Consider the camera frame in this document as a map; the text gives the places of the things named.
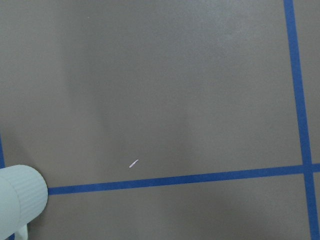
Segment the white mug grey inside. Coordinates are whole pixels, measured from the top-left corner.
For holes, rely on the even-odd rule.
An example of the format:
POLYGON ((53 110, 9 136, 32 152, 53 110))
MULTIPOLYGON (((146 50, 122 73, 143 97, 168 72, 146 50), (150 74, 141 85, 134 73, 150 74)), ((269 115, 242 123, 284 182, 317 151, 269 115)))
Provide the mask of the white mug grey inside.
POLYGON ((28 238, 27 225, 38 217, 48 202, 48 187, 43 176, 27 165, 0 170, 0 238, 15 235, 28 238))

